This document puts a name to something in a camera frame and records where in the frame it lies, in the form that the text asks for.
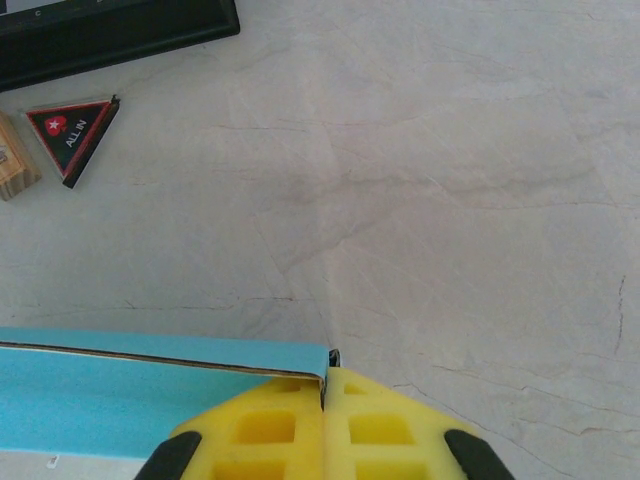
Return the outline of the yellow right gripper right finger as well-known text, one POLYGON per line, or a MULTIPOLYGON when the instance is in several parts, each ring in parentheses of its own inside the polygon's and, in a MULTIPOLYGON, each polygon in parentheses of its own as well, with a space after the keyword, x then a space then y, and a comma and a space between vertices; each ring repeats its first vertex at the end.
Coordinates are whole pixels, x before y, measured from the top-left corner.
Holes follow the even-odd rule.
POLYGON ((331 367, 327 479, 512 479, 472 427, 352 370, 331 367))

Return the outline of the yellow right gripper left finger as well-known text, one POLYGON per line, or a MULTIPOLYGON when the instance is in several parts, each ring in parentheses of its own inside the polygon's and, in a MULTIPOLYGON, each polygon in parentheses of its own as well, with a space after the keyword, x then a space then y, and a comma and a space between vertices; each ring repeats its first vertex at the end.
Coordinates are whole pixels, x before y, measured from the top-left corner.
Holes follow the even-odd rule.
POLYGON ((136 477, 321 479, 319 383, 275 378, 185 421, 136 477))

